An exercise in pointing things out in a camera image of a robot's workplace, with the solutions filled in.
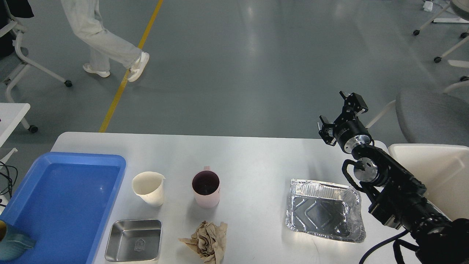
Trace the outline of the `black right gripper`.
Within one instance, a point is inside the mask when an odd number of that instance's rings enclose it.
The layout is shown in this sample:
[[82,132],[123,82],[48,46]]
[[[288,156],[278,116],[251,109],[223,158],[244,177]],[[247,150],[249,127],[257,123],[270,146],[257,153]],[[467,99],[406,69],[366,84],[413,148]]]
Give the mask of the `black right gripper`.
[[357,118],[359,115],[368,112],[368,105],[361,95],[352,92],[346,93],[340,91],[344,105],[341,114],[335,120],[335,123],[320,115],[318,122],[318,134],[325,144],[335,146],[340,145],[343,152],[351,154],[352,150],[359,145],[370,145],[372,136],[366,127]]

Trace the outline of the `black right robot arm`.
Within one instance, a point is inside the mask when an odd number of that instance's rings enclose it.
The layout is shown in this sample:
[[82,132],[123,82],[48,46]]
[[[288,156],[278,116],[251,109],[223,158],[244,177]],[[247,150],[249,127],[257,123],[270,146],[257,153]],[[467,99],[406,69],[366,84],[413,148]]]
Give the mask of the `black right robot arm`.
[[344,105],[341,114],[329,122],[323,115],[318,124],[325,144],[338,144],[352,155],[342,164],[342,173],[354,189],[365,193],[371,204],[369,213],[381,224],[404,232],[370,248],[360,259],[392,243],[398,264],[404,259],[401,247],[414,251],[422,264],[467,264],[468,220],[450,220],[424,193],[426,186],[387,152],[374,145],[372,136],[358,116],[368,111],[361,95],[339,92]]

